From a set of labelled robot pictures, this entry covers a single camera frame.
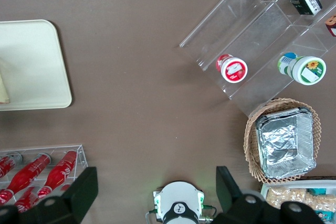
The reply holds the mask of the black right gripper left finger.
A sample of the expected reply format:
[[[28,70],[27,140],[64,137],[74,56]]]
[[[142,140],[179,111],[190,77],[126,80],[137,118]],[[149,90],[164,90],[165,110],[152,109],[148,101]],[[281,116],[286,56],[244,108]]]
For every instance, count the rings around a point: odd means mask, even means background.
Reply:
[[[1,223],[82,223],[97,195],[97,168],[87,167],[64,193],[48,196],[26,212],[1,206]]]

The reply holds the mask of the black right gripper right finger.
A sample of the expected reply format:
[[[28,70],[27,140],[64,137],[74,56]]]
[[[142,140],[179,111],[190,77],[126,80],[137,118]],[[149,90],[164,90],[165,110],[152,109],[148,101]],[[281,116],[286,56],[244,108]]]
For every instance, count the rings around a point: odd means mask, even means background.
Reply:
[[[212,223],[323,223],[308,205],[287,201],[280,209],[244,194],[226,166],[216,167],[216,195],[223,210]]]

